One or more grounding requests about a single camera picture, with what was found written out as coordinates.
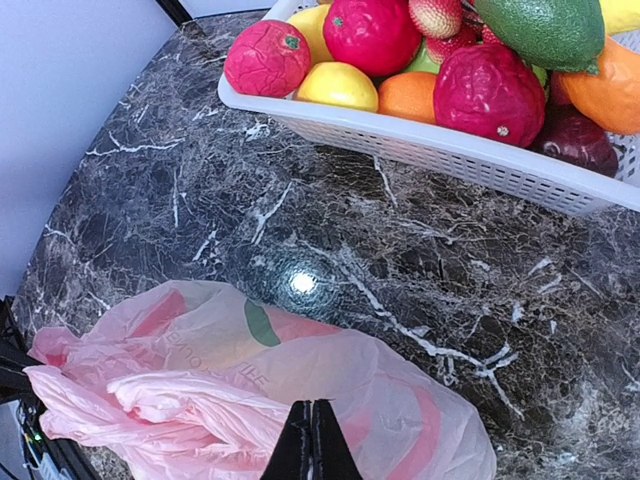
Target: green leaf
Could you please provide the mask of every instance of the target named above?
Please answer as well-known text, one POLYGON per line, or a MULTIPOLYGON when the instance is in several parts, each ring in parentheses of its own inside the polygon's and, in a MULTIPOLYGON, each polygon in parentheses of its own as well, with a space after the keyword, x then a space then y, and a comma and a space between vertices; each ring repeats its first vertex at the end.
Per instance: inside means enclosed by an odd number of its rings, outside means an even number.
POLYGON ((290 35, 284 40, 284 43, 291 50, 298 50, 300 48, 300 39, 290 35))
POLYGON ((273 328, 271 328, 271 322, 264 308, 247 299, 244 303, 244 316, 247 319, 249 332, 251 332, 251 336, 255 338, 256 341, 265 347, 276 347, 280 345, 280 339, 276 335, 276 332, 273 331, 273 328))

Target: lemon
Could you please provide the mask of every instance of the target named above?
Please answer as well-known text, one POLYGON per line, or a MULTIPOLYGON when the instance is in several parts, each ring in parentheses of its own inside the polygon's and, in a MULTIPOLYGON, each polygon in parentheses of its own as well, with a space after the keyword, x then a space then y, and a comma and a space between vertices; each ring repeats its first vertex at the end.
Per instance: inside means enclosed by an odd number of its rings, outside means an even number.
POLYGON ((342 62, 314 66, 294 98, 366 112, 378 111, 378 92, 371 79, 356 67, 342 62))
POLYGON ((607 35, 640 29, 640 2, 638 0, 600 0, 607 35))
POLYGON ((333 57, 329 53, 324 41, 322 29, 331 5, 319 5, 293 14, 287 23, 296 27, 309 44, 311 50, 311 65, 320 62, 331 62, 333 57))

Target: dark marble surface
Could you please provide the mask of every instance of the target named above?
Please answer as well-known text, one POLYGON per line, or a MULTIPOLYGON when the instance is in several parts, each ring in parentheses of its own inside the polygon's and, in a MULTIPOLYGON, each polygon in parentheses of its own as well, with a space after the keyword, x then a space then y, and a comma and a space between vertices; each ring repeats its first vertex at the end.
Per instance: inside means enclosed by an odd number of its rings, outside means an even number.
POLYGON ((136 80, 46 227, 19 321, 81 334, 167 279, 228 281, 461 393, 500 479, 640 478, 640 216, 570 219, 227 109, 225 52, 259 18, 188 26, 136 80))

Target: orange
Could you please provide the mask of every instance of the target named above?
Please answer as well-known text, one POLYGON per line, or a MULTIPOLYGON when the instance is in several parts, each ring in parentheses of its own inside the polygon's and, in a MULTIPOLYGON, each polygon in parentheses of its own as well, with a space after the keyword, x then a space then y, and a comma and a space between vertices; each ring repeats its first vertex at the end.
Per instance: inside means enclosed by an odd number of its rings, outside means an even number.
POLYGON ((640 133, 640 55, 607 37, 598 66, 598 75, 559 75, 571 103, 608 132, 637 135, 640 133))
POLYGON ((433 73, 408 72, 386 79, 378 88, 378 113, 434 125, 436 78, 433 73))

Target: pomegranate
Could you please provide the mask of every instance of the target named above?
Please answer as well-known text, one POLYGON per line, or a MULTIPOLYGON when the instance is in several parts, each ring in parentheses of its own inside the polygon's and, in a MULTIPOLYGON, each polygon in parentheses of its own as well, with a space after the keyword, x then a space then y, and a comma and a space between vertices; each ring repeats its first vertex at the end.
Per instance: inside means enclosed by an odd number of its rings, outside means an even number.
POLYGON ((547 107, 544 127, 530 149, 607 177, 618 173, 618 155, 607 133, 573 105, 547 107))
POLYGON ((324 38, 337 62, 370 77, 403 70, 422 41, 407 0, 336 0, 324 22, 324 38))
POLYGON ((298 88, 310 69, 311 52, 304 35, 278 20, 247 28, 224 63, 224 74, 236 92, 275 98, 298 88))
POLYGON ((528 147, 544 123, 536 75, 504 45, 476 45, 443 63, 433 94, 436 124, 528 147))

